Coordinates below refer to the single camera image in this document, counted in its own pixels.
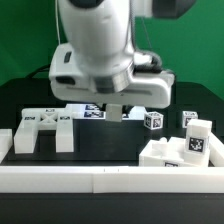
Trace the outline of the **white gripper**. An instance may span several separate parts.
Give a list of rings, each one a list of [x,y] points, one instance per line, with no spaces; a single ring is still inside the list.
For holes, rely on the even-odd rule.
[[[70,102],[95,103],[102,107],[107,104],[122,106],[144,106],[163,109],[170,105],[172,86],[175,81],[173,73],[162,70],[159,73],[136,73],[128,76],[129,84],[120,90],[123,81],[115,78],[109,85],[105,80],[96,87],[86,75],[87,87],[85,90],[76,90]]]

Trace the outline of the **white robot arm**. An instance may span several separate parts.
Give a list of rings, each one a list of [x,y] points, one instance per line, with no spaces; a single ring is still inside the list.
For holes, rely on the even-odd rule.
[[[196,0],[58,0],[67,42],[49,80],[64,101],[166,108],[175,75],[135,45],[137,17],[178,19]]]

